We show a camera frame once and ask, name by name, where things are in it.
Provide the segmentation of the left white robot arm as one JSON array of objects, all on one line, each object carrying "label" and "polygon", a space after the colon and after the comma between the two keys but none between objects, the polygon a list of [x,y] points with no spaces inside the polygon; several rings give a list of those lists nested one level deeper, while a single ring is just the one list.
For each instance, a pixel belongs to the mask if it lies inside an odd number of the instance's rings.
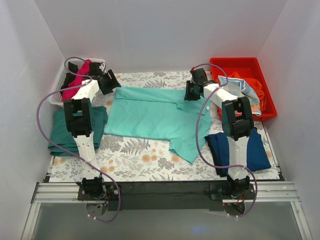
[{"label": "left white robot arm", "polygon": [[67,131],[71,133],[78,149],[79,159],[83,160],[84,177],[79,185],[83,194],[95,200],[108,201],[110,193],[104,185],[102,174],[98,171],[94,137],[98,132],[94,127],[98,123],[94,117],[92,101],[101,91],[103,95],[113,92],[120,87],[115,74],[111,69],[106,70],[104,62],[91,62],[85,60],[82,67],[72,72],[67,66],[67,74],[74,75],[78,85],[71,85],[65,92],[71,92],[71,97],[64,97],[63,109]]}]

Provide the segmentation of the turquoise t shirt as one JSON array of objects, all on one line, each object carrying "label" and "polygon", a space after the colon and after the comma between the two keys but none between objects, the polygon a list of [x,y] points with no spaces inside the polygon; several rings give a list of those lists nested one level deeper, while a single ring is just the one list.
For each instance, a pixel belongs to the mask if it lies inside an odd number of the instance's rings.
[{"label": "turquoise t shirt", "polygon": [[[169,141],[169,151],[189,163],[199,152],[196,146],[196,123],[204,99],[184,100],[182,89],[119,87],[115,91],[107,135]],[[206,143],[213,123],[211,104],[203,109],[198,128],[199,148]]]}]

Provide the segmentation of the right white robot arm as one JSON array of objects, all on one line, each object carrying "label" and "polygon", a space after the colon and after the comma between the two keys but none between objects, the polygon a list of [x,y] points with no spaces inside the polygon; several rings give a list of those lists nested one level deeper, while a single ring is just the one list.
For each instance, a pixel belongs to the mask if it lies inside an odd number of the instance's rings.
[{"label": "right white robot arm", "polygon": [[192,80],[186,82],[185,100],[196,101],[204,98],[195,127],[195,141],[198,152],[199,125],[202,112],[210,101],[221,108],[221,125],[223,133],[228,140],[229,165],[214,166],[216,169],[228,169],[225,186],[219,191],[220,195],[227,195],[237,199],[250,189],[250,171],[247,168],[247,148],[251,131],[254,128],[254,120],[250,101],[247,97],[239,97],[224,89],[230,79],[225,74],[219,83],[210,81],[203,68],[193,67],[190,70]]}]

